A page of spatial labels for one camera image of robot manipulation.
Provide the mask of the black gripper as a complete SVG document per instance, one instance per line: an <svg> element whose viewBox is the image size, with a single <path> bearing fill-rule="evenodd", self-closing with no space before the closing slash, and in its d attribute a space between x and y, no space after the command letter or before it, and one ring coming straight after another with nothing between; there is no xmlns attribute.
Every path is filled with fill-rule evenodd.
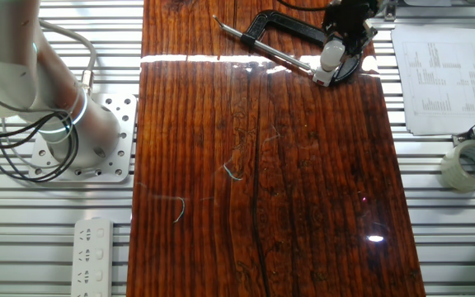
<svg viewBox="0 0 475 297"><path fill-rule="evenodd" d="M378 31L365 22L380 11L379 0L335 0L324 11L322 28L329 40L343 40L345 54L362 54Z"/></svg>

